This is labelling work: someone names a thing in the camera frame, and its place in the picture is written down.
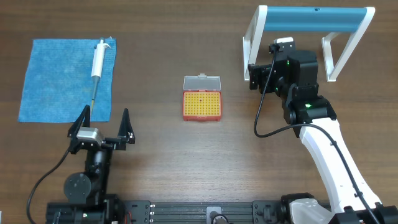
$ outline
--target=blue cloth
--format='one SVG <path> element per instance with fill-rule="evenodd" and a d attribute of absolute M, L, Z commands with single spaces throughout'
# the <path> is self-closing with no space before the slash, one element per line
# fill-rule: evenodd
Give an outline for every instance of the blue cloth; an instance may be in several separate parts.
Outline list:
<path fill-rule="evenodd" d="M 37 39 L 33 41 L 25 75 L 18 121 L 74 122 L 85 105 L 91 105 L 94 46 L 88 39 Z M 91 121 L 109 121 L 116 39 L 105 39 L 101 80 Z"/>

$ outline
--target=wooden surface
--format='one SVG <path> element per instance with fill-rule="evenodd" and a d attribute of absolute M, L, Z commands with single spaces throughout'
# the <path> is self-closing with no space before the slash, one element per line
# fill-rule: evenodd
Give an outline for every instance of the wooden surface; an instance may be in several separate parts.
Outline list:
<path fill-rule="evenodd" d="M 270 33 L 258 63 L 271 61 L 267 45 L 292 35 L 298 49 L 320 62 L 320 94 L 335 109 L 357 166 L 386 205 L 398 205 L 397 1 L 0 1 L 0 210 L 3 223 L 27 223 L 25 206 L 36 181 L 68 146 L 70 124 L 18 123 L 32 39 L 112 36 L 112 114 L 94 123 L 115 136 L 129 108 L 137 143 L 114 153 L 109 193 L 153 202 L 251 202 L 310 192 L 327 199 L 317 168 L 292 131 L 267 139 L 252 126 L 260 94 L 243 81 L 242 36 L 259 4 L 376 7 L 368 31 L 336 83 L 326 83 L 321 37 Z M 347 35 L 333 42 L 342 52 Z M 220 122 L 182 120 L 185 75 L 219 75 Z M 280 100 L 267 95 L 262 133 L 285 125 Z M 36 191 L 33 218 L 42 223 L 47 202 L 65 201 L 63 183 L 83 170 L 85 152 L 69 155 Z"/>

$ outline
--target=brown tabletop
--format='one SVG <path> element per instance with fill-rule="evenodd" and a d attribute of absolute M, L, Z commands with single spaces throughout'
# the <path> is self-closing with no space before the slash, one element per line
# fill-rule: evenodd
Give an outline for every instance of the brown tabletop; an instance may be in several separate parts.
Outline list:
<path fill-rule="evenodd" d="M 327 194 L 314 161 L 293 131 L 267 139 L 253 133 L 261 95 L 243 81 L 242 36 L 259 4 L 374 6 L 376 14 L 336 83 L 327 83 L 325 34 L 266 33 L 258 63 L 270 63 L 267 45 L 292 35 L 298 49 L 316 51 L 320 94 L 331 102 L 345 143 L 372 190 L 398 203 L 398 1 L 0 1 L 0 210 L 3 223 L 27 223 L 25 206 L 36 181 L 62 157 L 71 124 L 18 123 L 32 39 L 117 39 L 112 113 L 93 123 L 116 136 L 129 108 L 136 144 L 116 151 L 108 192 L 124 200 L 251 202 L 283 194 Z M 348 39 L 332 43 L 335 60 Z M 220 122 L 184 122 L 185 75 L 219 75 Z M 270 94 L 261 133 L 285 126 L 280 99 Z M 69 155 L 37 189 L 33 218 L 44 222 L 47 202 L 66 201 L 63 183 L 84 169 L 86 153 Z"/>

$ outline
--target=blue panel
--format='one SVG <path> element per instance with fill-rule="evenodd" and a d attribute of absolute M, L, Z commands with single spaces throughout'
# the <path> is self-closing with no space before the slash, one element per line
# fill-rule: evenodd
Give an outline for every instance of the blue panel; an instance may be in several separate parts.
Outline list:
<path fill-rule="evenodd" d="M 269 6 L 264 31 L 356 32 L 366 8 Z"/>

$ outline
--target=white bracket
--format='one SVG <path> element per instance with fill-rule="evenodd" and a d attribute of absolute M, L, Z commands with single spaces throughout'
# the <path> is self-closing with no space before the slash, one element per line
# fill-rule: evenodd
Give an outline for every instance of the white bracket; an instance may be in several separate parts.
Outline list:
<path fill-rule="evenodd" d="M 249 81 L 249 70 L 248 65 L 256 63 L 257 54 L 260 48 L 262 33 L 264 32 L 264 27 L 266 25 L 267 19 L 267 6 L 259 6 L 251 19 L 249 27 L 246 34 L 243 37 L 243 73 L 244 80 Z M 366 7 L 366 15 L 356 32 L 352 33 L 346 44 L 346 47 L 338 59 L 336 66 L 333 63 L 333 57 L 331 54 L 330 42 L 339 33 L 331 32 L 326 37 L 322 38 L 322 48 L 323 48 L 323 58 L 325 59 L 325 70 L 326 79 L 328 82 L 335 82 L 337 76 L 343 69 L 345 63 L 349 59 L 349 56 L 353 53 L 358 42 L 361 40 L 363 34 L 368 28 L 370 22 L 372 21 L 375 12 L 374 7 Z"/>

